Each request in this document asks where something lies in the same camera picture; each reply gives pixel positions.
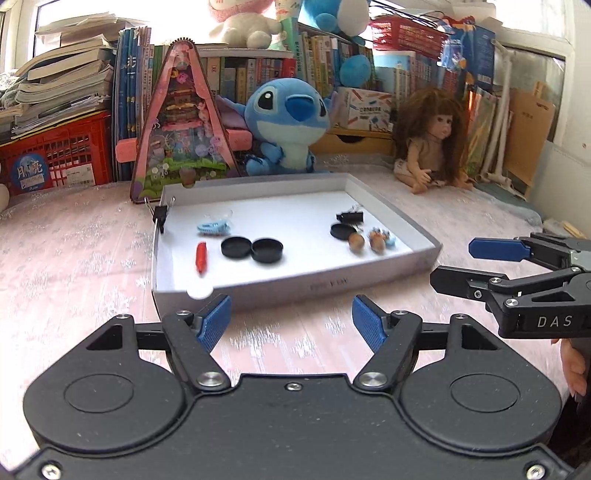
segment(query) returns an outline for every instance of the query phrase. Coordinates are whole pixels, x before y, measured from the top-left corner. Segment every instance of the blue hair clip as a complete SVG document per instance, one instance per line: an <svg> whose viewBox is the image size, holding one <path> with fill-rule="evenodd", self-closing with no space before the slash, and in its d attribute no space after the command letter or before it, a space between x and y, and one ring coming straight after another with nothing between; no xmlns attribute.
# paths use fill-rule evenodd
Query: blue hair clip
<svg viewBox="0 0 591 480"><path fill-rule="evenodd" d="M230 224L228 223L229 217L232 215L230 212L228 218L219 219L214 222L200 223L197 225L197 231L201 235L210 236L225 236L230 233Z"/></svg>

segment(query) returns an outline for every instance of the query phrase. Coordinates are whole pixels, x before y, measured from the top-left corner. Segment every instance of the black round lid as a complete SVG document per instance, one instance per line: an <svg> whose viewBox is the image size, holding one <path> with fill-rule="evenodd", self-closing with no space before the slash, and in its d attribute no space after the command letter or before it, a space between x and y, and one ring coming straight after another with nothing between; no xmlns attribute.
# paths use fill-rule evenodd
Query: black round lid
<svg viewBox="0 0 591 480"><path fill-rule="evenodd" d="M339 240L347 241L352 233L357 232L355 227L347 223L335 223L330 227L330 234Z"/></svg>
<svg viewBox="0 0 591 480"><path fill-rule="evenodd" d="M261 238L252 243L252 257L260 263L278 262L283 255L283 244L274 238Z"/></svg>
<svg viewBox="0 0 591 480"><path fill-rule="evenodd" d="M242 236L231 236L222 242L222 255L238 260L251 254L251 241Z"/></svg>

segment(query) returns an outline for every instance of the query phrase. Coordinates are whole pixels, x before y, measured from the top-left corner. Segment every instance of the cardboard box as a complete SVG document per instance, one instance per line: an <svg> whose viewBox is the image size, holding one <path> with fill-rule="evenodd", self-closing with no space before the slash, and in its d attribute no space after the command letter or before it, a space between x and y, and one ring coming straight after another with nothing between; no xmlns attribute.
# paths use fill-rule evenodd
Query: cardboard box
<svg viewBox="0 0 591 480"><path fill-rule="evenodd" d="M336 123L341 128L387 132L392 95L389 93L339 87Z"/></svg>
<svg viewBox="0 0 591 480"><path fill-rule="evenodd" d="M511 89L509 109L513 118L507 135L504 167L531 187L556 107L531 93Z"/></svg>

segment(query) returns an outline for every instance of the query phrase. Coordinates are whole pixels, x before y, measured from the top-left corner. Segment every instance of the human hand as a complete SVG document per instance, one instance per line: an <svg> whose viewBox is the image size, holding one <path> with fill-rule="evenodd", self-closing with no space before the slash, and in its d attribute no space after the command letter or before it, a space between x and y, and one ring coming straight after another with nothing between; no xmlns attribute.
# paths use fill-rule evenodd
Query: human hand
<svg viewBox="0 0 591 480"><path fill-rule="evenodd" d="M552 340L552 345L558 343L558 339ZM585 374L585 359L574 349L569 339L560 342L560 359L562 360L562 372L569 386L570 394L575 393L584 396L587 393L587 379Z"/></svg>

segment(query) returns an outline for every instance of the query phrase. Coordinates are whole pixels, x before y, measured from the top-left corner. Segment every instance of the brown hair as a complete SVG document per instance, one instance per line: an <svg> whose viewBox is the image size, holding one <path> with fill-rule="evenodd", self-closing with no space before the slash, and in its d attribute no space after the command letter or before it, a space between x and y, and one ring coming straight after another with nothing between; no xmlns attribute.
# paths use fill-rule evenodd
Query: brown hair
<svg viewBox="0 0 591 480"><path fill-rule="evenodd" d="M452 134L443 143L444 178L453 181L460 170L460 160L466 145L466 112L453 95L438 88L426 88L411 95L398 110L394 140L397 158L407 158L408 140L422 137L431 118L453 116Z"/></svg>

